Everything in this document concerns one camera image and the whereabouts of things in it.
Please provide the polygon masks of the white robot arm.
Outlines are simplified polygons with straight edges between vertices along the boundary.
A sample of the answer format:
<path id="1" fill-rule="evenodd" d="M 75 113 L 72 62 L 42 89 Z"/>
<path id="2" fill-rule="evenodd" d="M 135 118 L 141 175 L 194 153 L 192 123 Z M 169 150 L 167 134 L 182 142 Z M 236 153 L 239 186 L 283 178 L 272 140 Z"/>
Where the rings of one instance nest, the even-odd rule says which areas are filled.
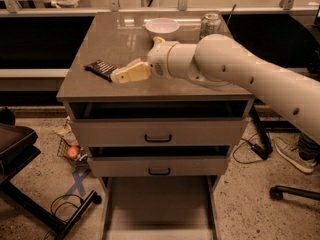
<path id="1" fill-rule="evenodd" d="M 145 61 L 136 59 L 113 71 L 111 79 L 128 83 L 151 75 L 214 90 L 237 85 L 320 143 L 320 82 L 269 63 L 230 37 L 212 34 L 196 44 L 156 37 Z"/>

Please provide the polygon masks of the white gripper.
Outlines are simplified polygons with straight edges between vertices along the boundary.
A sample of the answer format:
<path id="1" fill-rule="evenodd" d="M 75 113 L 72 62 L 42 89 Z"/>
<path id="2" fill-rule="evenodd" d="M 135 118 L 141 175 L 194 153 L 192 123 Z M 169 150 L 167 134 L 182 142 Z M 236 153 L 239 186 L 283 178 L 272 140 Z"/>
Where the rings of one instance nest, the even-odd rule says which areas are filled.
<path id="1" fill-rule="evenodd" d="M 142 62 L 140 58 L 134 59 L 125 67 L 114 70 L 111 73 L 111 80 L 120 84 L 147 80 L 151 76 L 151 71 L 157 77 L 170 79 L 168 58 L 170 51 L 177 44 L 178 41 L 154 37 L 153 47 L 147 54 L 148 63 Z"/>

